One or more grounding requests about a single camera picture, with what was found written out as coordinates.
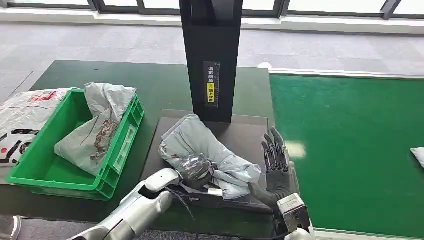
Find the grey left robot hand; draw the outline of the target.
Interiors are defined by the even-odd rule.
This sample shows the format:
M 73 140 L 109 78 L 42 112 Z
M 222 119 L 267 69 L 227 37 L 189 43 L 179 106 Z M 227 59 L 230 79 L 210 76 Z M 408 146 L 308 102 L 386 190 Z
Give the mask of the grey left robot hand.
M 212 195 L 211 183 L 217 165 L 212 160 L 200 154 L 190 154 L 183 158 L 177 158 L 174 166 L 176 172 L 182 178 L 181 187 L 190 194 Z

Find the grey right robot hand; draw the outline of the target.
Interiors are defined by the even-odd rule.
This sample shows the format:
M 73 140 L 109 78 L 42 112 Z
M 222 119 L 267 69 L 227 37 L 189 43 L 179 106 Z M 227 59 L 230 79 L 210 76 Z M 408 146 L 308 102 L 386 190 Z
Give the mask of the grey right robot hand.
M 262 204 L 271 209 L 278 207 L 277 202 L 294 191 L 291 188 L 290 155 L 286 143 L 273 126 L 271 134 L 265 133 L 261 142 L 264 151 L 267 187 L 261 188 L 257 183 L 249 182 L 250 193 Z

